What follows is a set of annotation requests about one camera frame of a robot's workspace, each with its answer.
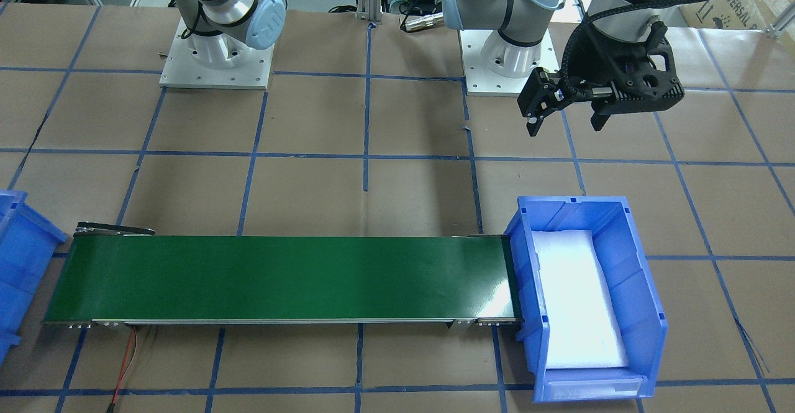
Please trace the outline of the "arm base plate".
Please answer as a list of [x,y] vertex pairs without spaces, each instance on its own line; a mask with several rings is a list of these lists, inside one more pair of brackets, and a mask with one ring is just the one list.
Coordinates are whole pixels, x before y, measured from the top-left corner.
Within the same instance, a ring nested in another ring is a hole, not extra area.
[[182,39],[177,25],[159,85],[165,88],[267,90],[275,46],[255,50],[226,34]]
[[459,31],[466,90],[474,96],[517,97],[536,67],[559,70],[549,31],[531,47],[508,44],[497,31]]

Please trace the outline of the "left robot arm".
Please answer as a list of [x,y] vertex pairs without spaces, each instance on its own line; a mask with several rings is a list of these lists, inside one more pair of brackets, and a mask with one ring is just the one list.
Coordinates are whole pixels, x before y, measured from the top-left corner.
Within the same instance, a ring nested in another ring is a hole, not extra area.
[[665,111],[684,98],[668,15],[679,0],[591,0],[569,37],[558,71],[537,65],[540,43],[563,0],[441,0],[450,29],[486,29],[481,58],[489,70],[524,79],[517,104],[535,136],[571,104],[590,102],[591,125],[613,115]]

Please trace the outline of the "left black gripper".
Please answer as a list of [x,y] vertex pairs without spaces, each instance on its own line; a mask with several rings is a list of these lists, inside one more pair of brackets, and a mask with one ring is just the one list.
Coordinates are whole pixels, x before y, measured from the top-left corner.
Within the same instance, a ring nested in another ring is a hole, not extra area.
[[591,125],[600,131],[613,115],[665,111],[684,99],[668,28],[654,20],[639,42],[611,39],[594,24],[581,24],[567,41],[560,75],[534,68],[517,97],[529,136],[574,102],[590,102]]

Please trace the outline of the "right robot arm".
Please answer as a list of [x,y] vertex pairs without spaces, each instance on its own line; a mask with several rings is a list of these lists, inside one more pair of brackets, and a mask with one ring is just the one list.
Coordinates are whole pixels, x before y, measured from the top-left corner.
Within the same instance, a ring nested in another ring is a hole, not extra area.
[[276,44],[286,23],[286,0],[175,0],[191,56],[216,70],[232,68],[253,51]]

